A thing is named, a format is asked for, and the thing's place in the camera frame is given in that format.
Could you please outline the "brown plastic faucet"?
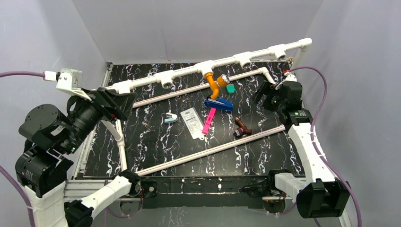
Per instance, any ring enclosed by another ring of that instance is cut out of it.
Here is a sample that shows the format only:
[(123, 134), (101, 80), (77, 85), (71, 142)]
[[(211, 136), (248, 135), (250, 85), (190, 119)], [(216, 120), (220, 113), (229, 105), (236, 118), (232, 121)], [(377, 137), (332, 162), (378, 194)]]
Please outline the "brown plastic faucet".
[(239, 117), (235, 118), (235, 123), (238, 125), (238, 128), (234, 130), (234, 135), (236, 137), (252, 134), (252, 129), (249, 129)]

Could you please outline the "white PVC pipe frame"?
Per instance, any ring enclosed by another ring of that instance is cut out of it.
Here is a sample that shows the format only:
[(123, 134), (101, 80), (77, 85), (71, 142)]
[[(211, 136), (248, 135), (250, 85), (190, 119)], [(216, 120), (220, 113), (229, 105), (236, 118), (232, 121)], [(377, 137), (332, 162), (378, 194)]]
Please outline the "white PVC pipe frame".
[[(233, 103), (233, 111), (217, 110), (206, 138), (193, 139), (182, 117), (174, 123), (166, 124), (167, 113), (180, 115), (182, 111), (193, 109), (204, 122), (210, 109), (204, 100), (211, 94), (209, 88), (181, 94), (185, 89), (206, 84), (204, 76), (195, 72), (173, 79), (172, 87), (165, 89), (160, 83), (151, 83), (134, 88), (137, 101), (144, 105), (134, 107), (127, 121), (122, 123), (125, 139), (127, 168), (140, 171), (173, 161), (184, 156), (224, 145), (236, 140), (235, 118), (240, 118), (254, 133), (263, 132), (280, 125), (276, 113), (252, 103), (252, 95), (271, 76), (274, 82), (284, 79), (284, 71), (292, 66), (291, 57), (307, 53), (313, 43), (289, 50), (288, 57), (277, 61), (273, 55), (263, 60), (255, 60), (250, 68), (239, 64), (228, 64), (213, 69), (215, 76), (222, 74), (246, 77), (233, 82), (234, 92), (221, 90), (219, 96)], [(297, 175), (303, 173), (302, 164), (295, 146), (284, 132), (275, 133), (233, 148), (198, 158), (155, 173), (155, 176), (249, 176), (265, 175), (271, 169), (288, 169)]]

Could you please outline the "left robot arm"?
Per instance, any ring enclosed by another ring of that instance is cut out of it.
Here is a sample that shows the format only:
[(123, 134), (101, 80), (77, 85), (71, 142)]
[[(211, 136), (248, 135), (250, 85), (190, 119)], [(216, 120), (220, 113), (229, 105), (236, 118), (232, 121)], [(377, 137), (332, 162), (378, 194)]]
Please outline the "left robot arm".
[(73, 165), (67, 155), (77, 151), (98, 122), (126, 120), (136, 98), (135, 93), (118, 94), (100, 87), (71, 96), (66, 114), (52, 104), (39, 105), (27, 114), (19, 128), (26, 144), (15, 170), (37, 227), (89, 227), (118, 198), (139, 195), (139, 176), (123, 170), (93, 194), (64, 200), (67, 171)]

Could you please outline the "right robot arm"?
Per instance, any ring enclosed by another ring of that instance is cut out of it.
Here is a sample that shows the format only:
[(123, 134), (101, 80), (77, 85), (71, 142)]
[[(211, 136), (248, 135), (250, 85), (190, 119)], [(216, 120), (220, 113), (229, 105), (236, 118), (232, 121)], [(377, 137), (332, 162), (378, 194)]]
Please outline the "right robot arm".
[(285, 131), (293, 141), (305, 172), (305, 181), (296, 178), (289, 170), (270, 170), (267, 179), (244, 186), (242, 192), (253, 196), (266, 192), (278, 196), (282, 192), (295, 200), (297, 210), (303, 218), (340, 217), (350, 193), (347, 182), (340, 180), (322, 160), (317, 152), (318, 139), (311, 132), (313, 117), (302, 107), (302, 85), (285, 81), (274, 85), (264, 81), (252, 96), (257, 104), (266, 96), (263, 108), (276, 112)]

